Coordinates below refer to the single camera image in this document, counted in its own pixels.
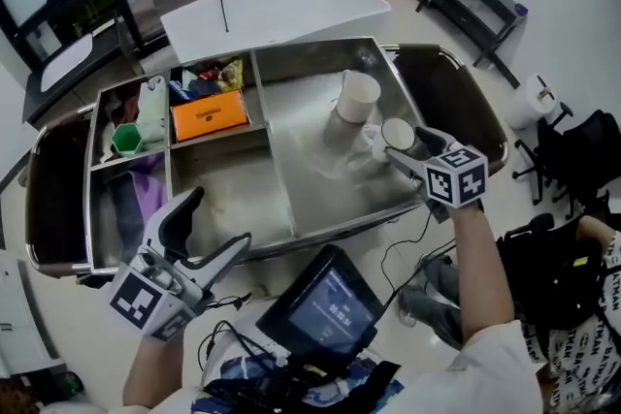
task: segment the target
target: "black chair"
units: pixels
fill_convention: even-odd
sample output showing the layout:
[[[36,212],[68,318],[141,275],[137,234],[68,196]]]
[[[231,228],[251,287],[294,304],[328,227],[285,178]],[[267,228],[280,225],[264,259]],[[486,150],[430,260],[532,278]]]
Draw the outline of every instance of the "black chair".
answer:
[[[514,173],[513,177],[537,171],[539,199],[535,199],[534,204],[541,200],[542,179],[545,177],[546,186],[556,180],[558,187],[565,190],[552,202],[556,203],[569,195],[570,213],[567,218],[571,219],[575,201],[588,208],[596,201],[600,188],[621,176],[621,164],[615,160],[617,150],[621,150],[621,133],[612,114],[595,111],[582,124],[561,135],[554,130],[554,126],[566,114],[572,115],[567,106],[562,106],[563,113],[554,123],[538,123],[539,146],[535,153],[523,143],[520,145],[527,149],[534,166],[525,172]]]
[[[515,142],[515,148],[524,148],[524,151],[533,162],[533,166],[522,172],[513,172],[513,179],[518,179],[528,173],[537,174],[537,190],[538,196],[533,199],[533,205],[536,206],[543,197],[543,180],[545,179],[545,186],[550,186],[552,180],[558,180],[559,172],[563,168],[562,164],[559,164],[560,156],[563,147],[563,135],[556,131],[556,125],[559,124],[566,115],[573,116],[572,110],[563,102],[561,102],[561,113],[550,124],[545,118],[540,119],[537,122],[537,140],[539,145],[531,150],[524,142],[518,140]]]

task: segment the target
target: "cup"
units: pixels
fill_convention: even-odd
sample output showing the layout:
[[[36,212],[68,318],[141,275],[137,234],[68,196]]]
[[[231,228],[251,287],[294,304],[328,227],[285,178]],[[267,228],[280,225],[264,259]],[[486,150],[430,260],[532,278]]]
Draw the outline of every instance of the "cup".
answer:
[[[414,145],[414,129],[399,117],[390,117],[381,124],[367,124],[362,136],[372,147],[372,154],[379,162],[388,162],[384,150],[387,146],[406,151]]]
[[[343,71],[342,87],[337,113],[350,123],[365,122],[381,94],[379,83],[369,75],[346,69]]]
[[[134,123],[119,124],[114,131],[112,142],[123,157],[132,157],[144,148],[143,137]]]

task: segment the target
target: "white sleeve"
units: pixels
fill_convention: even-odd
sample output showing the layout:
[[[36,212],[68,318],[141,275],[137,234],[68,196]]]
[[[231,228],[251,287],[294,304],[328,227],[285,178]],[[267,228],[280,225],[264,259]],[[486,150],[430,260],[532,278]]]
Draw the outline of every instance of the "white sleeve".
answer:
[[[405,385],[388,403],[387,413],[542,412],[535,371],[519,321],[494,326],[473,336],[446,371],[423,374]]]
[[[146,407],[121,407],[115,409],[109,414],[189,414],[192,402],[199,395],[200,390],[197,388],[181,389],[166,398],[162,403],[152,410]]]

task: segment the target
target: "patterned shirt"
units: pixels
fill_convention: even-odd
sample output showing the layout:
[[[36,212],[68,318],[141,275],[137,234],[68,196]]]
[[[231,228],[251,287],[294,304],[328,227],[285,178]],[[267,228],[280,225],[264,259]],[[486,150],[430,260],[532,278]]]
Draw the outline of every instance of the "patterned shirt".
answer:
[[[621,264],[621,234],[618,232],[604,260],[609,268]],[[610,326],[621,332],[621,272],[605,279],[600,306]],[[541,353],[535,326],[523,324],[522,331],[531,359],[548,362]],[[574,330],[551,331],[548,357],[552,376],[556,378],[551,403],[561,407],[570,407],[598,392],[621,366],[612,333],[595,315]]]

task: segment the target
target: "small monitor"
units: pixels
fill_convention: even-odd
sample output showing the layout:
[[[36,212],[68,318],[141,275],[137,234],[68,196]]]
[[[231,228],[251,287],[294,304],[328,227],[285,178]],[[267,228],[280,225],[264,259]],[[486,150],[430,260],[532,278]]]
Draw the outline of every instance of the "small monitor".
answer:
[[[382,314],[344,251],[326,245],[257,327],[300,362],[330,372],[343,370],[369,345]]]

